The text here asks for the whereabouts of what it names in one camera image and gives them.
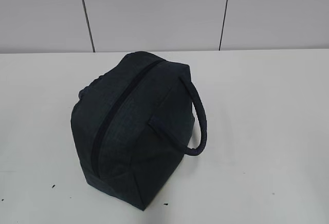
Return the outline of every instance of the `black mark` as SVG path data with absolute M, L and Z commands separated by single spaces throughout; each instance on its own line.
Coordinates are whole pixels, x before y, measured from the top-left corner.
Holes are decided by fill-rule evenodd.
M 94 46 L 93 35 L 92 35 L 92 31 L 90 29 L 90 24 L 89 24 L 89 19 L 88 19 L 88 14 L 87 14 L 86 3 L 84 2 L 84 0 L 82 0 L 82 6 L 83 6 L 84 15 L 86 17 L 86 22 L 87 22 L 87 28 L 88 28 L 88 32 L 89 32 L 90 42 L 92 44 L 93 52 L 95 53 L 95 46 Z
M 222 46 L 222 39 L 223 39 L 223 31 L 224 31 L 224 24 L 225 24 L 225 18 L 226 18 L 227 3 L 228 3 L 228 0 L 226 0 L 226 3 L 225 3 L 225 11 L 224 11 L 224 18 L 223 18 L 223 25 L 222 25 L 222 32 L 221 32 L 220 47 L 219 47 L 218 50 L 220 50 L 221 46 Z

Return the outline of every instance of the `table surface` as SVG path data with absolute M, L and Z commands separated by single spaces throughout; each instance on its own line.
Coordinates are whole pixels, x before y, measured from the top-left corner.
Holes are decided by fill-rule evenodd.
M 0 223 L 329 223 L 329 50 L 158 52 L 190 65 L 208 143 L 144 212 L 86 183 L 70 129 L 124 55 L 0 54 Z

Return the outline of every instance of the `bag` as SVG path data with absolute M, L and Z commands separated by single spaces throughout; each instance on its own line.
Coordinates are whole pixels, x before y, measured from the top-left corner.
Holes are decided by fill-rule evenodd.
M 207 120 L 188 65 L 127 54 L 79 93 L 71 128 L 87 183 L 144 210 L 183 158 L 206 146 Z M 201 143 L 188 148 L 194 104 Z

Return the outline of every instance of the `bag handle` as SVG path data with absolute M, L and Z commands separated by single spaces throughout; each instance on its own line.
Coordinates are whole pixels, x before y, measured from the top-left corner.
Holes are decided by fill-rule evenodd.
M 190 80 L 186 80 L 184 77 L 180 77 L 183 85 L 189 93 L 189 96 L 192 99 L 193 105 L 195 107 L 196 115 L 199 120 L 200 130 L 201 130 L 201 141 L 197 148 L 188 148 L 184 144 L 180 143 L 175 136 L 166 128 L 162 121 L 160 121 L 156 117 L 152 117 L 150 120 L 150 125 L 156 132 L 160 132 L 169 137 L 170 141 L 173 143 L 175 147 L 177 147 L 182 153 L 189 156 L 198 156 L 206 147 L 207 142 L 207 118 L 205 109 L 202 105 L 200 96 Z

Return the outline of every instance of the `rounded handle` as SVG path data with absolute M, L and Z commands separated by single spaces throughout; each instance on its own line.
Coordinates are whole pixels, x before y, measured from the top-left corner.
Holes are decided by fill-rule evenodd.
M 158 134 L 163 134 L 169 138 L 169 141 L 172 142 L 173 146 L 175 146 L 182 153 L 189 156 L 198 156 L 206 147 L 207 142 L 207 118 L 205 109 L 202 105 L 200 96 L 193 85 L 193 83 L 185 78 L 181 77 L 183 85 L 189 93 L 190 98 L 192 99 L 193 105 L 195 107 L 196 115 L 199 120 L 200 130 L 201 130 L 201 141 L 197 148 L 188 148 L 186 145 L 182 144 L 177 140 L 177 138 L 170 132 L 170 130 L 166 127 L 166 125 L 157 117 L 153 116 L 149 125 L 152 127 L 155 132 Z
M 199 120 L 200 130 L 201 130 L 201 140 L 197 148 L 188 148 L 185 146 L 184 154 L 189 156 L 198 156 L 205 149 L 207 143 L 207 117 L 204 106 L 200 99 L 199 93 L 197 92 L 193 83 L 189 80 L 186 80 L 184 77 L 180 77 L 180 80 L 184 84 L 186 90 L 188 91 L 193 105 L 195 107 L 196 115 Z

